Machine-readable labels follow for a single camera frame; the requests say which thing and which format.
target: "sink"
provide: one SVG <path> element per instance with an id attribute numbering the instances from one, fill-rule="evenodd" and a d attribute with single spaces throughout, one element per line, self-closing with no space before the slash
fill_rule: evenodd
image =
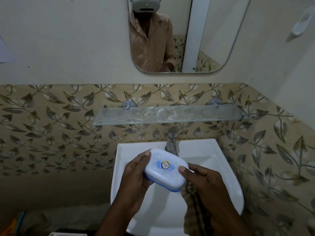
<path id="1" fill-rule="evenodd" d="M 221 173 L 230 198 L 239 214 L 244 207 L 241 187 L 215 139 L 177 141 L 179 157 Z M 111 203 L 119 189 L 124 168 L 141 152 L 159 148 L 166 142 L 119 143 L 112 179 Z M 153 184 L 148 189 L 139 212 L 130 221 L 127 232 L 137 236 L 182 236 L 187 205 L 180 192 L 173 193 Z"/>

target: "white paper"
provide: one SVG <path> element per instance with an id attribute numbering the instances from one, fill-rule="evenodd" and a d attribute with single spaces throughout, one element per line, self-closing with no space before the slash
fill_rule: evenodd
<path id="1" fill-rule="evenodd" d="M 0 37 L 0 63 L 15 61 L 14 55 Z"/>

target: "orange object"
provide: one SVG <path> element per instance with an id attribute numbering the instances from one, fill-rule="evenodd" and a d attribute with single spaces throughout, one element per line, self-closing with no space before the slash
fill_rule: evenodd
<path id="1" fill-rule="evenodd" d="M 16 228 L 17 219 L 14 219 L 10 226 L 4 230 L 2 233 L 0 233 L 0 236 L 13 236 L 14 230 Z"/>

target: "cloth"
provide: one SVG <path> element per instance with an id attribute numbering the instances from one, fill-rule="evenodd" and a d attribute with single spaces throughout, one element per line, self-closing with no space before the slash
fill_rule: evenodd
<path id="1" fill-rule="evenodd" d="M 134 12 L 130 12 L 131 55 L 138 68 L 159 72 L 165 63 L 177 65 L 173 25 L 167 15 L 153 13 L 148 38 Z"/>
<path id="2" fill-rule="evenodd" d="M 184 233 L 190 236 L 209 236 L 214 231 L 210 223 L 210 214 L 204 207 L 196 187 L 189 181 L 181 189 L 181 195 L 187 204 L 184 217 Z"/>

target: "mirror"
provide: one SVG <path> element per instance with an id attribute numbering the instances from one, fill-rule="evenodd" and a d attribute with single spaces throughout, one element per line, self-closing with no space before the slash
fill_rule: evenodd
<path id="1" fill-rule="evenodd" d="M 147 73 L 226 64 L 250 0 L 127 0 L 131 56 Z"/>

